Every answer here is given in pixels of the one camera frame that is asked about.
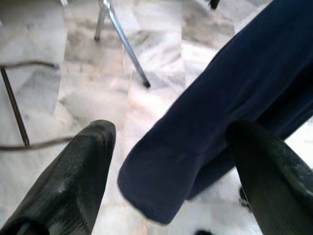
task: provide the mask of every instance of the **navy blue trousers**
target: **navy blue trousers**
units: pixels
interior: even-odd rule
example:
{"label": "navy blue trousers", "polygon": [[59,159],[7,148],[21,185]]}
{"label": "navy blue trousers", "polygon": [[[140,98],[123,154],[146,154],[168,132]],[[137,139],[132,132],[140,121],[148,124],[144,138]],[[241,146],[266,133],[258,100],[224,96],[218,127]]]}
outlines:
{"label": "navy blue trousers", "polygon": [[313,115],[312,9],[312,0],[274,0],[132,149],[118,185],[147,218],[168,224],[235,166],[224,139],[231,122],[285,139]]}

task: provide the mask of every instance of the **cable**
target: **cable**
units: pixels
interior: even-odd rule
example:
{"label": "cable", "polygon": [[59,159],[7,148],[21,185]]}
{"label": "cable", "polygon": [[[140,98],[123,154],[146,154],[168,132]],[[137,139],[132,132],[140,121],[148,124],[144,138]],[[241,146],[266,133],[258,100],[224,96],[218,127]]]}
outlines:
{"label": "cable", "polygon": [[24,145],[0,145],[0,151],[2,152],[16,152],[16,151],[28,151],[28,150],[36,150],[36,149],[42,149],[47,148],[51,146],[55,146],[58,144],[62,144],[65,142],[69,142],[72,140],[74,136],[71,137],[62,137],[62,138],[55,138],[49,141],[44,141],[40,143],[34,143],[30,146],[24,146]]}

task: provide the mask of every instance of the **black cable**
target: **black cable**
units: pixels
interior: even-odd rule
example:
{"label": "black cable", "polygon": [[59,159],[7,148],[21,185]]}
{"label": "black cable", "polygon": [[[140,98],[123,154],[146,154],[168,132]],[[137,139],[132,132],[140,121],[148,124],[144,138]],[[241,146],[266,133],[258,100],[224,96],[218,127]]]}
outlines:
{"label": "black cable", "polygon": [[71,137],[61,137],[61,138],[55,138],[49,141],[44,141],[40,143],[34,143],[30,146],[24,146],[24,145],[0,145],[0,151],[2,152],[16,152],[16,151],[28,151],[28,150],[36,150],[36,149],[42,149],[47,148],[51,146],[55,146],[58,144],[62,144],[65,142],[69,142],[72,140],[74,136]]}

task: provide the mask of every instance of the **marble floor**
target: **marble floor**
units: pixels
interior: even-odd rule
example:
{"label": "marble floor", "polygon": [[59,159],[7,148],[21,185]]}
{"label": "marble floor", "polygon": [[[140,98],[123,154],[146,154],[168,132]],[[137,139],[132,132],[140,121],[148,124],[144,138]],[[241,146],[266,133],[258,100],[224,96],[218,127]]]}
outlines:
{"label": "marble floor", "polygon": [[[27,67],[8,72],[30,141],[71,136],[95,119],[116,125],[117,139],[94,235],[261,234],[239,204],[236,169],[192,202],[168,226],[147,221],[121,196],[116,179],[134,144],[204,70],[218,50],[268,3],[221,0],[112,0],[120,23],[152,86],[145,89],[109,19],[93,39],[96,0],[0,2],[0,63],[41,59],[59,70]],[[0,82],[0,143],[22,144]],[[288,144],[310,165],[312,122]],[[63,145],[26,153],[0,152],[0,226]]]}

